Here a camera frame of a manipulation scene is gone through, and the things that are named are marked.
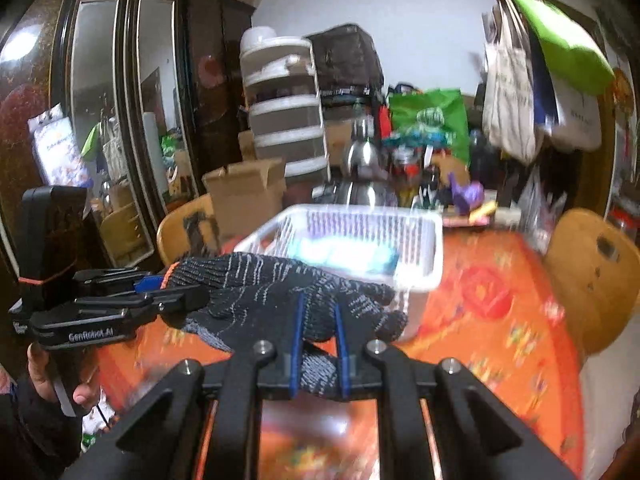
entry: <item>white wall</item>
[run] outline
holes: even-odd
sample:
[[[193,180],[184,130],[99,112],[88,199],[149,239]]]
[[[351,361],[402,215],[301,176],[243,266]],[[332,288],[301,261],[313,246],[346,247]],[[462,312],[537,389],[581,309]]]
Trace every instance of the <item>white wall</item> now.
[[[167,130],[177,125],[173,12],[173,2],[168,0],[142,0],[140,3],[140,82],[160,68],[162,108]]]
[[[595,18],[591,0],[560,0]],[[303,36],[351,22],[372,37],[386,84],[475,94],[484,53],[481,13],[495,0],[263,0],[254,25]]]

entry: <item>table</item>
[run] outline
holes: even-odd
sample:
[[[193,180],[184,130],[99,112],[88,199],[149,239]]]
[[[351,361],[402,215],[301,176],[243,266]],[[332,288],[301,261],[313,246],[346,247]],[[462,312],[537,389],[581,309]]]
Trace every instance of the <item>table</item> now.
[[[444,255],[442,282],[416,337],[398,346],[428,362],[459,359],[580,477],[578,359],[539,256],[519,234],[492,231],[447,234]],[[208,364],[226,357],[156,320],[134,342],[101,348],[100,375],[110,402],[122,410],[179,360]],[[312,433],[303,429],[309,427]],[[373,400],[339,404],[301,396],[265,403],[260,478],[303,478],[323,469],[331,470],[327,478],[337,472],[342,479],[376,478],[377,446]]]

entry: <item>cardboard box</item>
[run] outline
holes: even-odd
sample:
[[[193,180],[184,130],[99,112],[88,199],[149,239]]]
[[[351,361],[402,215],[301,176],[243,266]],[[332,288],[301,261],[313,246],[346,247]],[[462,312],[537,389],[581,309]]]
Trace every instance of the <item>cardboard box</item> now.
[[[202,177],[223,236],[247,236],[282,211],[285,163],[268,158],[231,164]]]
[[[245,130],[238,134],[238,144],[240,145],[240,153],[242,160],[257,160],[255,155],[254,133],[251,130]]]
[[[344,149],[351,142],[351,121],[337,121],[325,124],[326,147],[329,152],[329,164],[340,166]]]

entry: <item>green bag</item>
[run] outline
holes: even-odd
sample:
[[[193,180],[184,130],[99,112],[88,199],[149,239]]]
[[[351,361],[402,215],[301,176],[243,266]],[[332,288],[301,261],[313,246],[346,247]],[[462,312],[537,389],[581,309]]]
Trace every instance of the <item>green bag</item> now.
[[[82,158],[84,160],[95,160],[97,155],[96,147],[98,145],[98,138],[100,137],[100,123],[97,123],[89,132],[87,136],[84,146],[82,147]]]
[[[469,163],[469,129],[460,89],[429,90],[424,94],[391,95],[389,110],[395,130],[410,135],[414,130],[441,131],[453,156]]]
[[[607,58],[580,25],[541,0],[513,0],[536,33],[549,70],[575,89],[600,95],[614,79]]]

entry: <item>black knit glove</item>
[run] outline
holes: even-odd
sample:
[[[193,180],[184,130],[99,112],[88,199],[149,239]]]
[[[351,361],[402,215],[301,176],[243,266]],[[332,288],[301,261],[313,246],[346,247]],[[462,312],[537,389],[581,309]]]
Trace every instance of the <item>black knit glove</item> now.
[[[296,260],[232,253],[218,258],[187,258],[172,271],[168,286],[207,285],[207,306],[188,315],[184,330],[224,351],[252,346],[256,333],[273,322],[277,309],[296,309],[304,295],[301,386],[311,393],[333,394],[335,358],[309,344],[335,335],[334,304],[356,317],[377,338],[400,337],[406,314],[383,307],[394,291],[387,285],[346,280]]]

